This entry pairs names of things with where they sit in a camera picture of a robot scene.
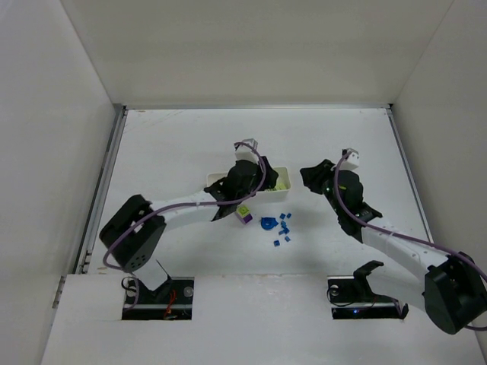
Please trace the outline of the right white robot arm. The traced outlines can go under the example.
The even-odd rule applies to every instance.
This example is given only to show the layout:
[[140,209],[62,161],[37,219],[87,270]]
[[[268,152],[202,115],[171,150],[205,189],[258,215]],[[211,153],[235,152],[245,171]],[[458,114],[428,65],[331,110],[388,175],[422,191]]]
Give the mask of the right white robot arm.
[[358,174],[323,160],[315,167],[303,167],[305,187],[322,195],[336,213],[339,226],[349,236],[382,252],[412,274],[411,285],[372,276],[382,262],[371,261],[353,273],[358,295],[363,301],[385,296],[423,311],[443,332],[455,335],[469,329],[471,322],[486,312],[485,273],[463,252],[408,237],[392,228],[384,216],[363,198]]

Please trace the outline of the green and purple lego stack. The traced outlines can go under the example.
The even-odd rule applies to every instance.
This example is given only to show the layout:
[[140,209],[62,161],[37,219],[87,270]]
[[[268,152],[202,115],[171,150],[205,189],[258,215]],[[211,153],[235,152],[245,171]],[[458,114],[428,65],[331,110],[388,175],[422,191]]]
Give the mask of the green and purple lego stack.
[[235,211],[235,215],[237,216],[237,219],[244,225],[248,224],[253,219],[253,215],[246,205],[239,205]]

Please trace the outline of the light green lego brick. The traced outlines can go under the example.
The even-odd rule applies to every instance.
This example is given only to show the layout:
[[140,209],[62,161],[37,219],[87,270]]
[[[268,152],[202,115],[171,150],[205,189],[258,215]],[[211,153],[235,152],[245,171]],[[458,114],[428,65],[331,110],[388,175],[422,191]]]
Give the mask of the light green lego brick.
[[286,191],[288,187],[284,182],[277,182],[274,187],[268,188],[267,192],[278,192],[278,191]]

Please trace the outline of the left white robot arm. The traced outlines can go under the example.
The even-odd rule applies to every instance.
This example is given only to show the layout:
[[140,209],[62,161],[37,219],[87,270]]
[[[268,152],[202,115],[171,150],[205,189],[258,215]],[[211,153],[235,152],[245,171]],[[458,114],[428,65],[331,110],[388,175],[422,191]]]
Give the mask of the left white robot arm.
[[131,275],[149,291],[159,290],[170,277],[153,257],[164,232],[219,221],[256,193],[275,188],[278,178],[267,158],[260,157],[237,160],[226,176],[185,198],[156,203],[134,195],[99,234],[107,249],[103,265]]

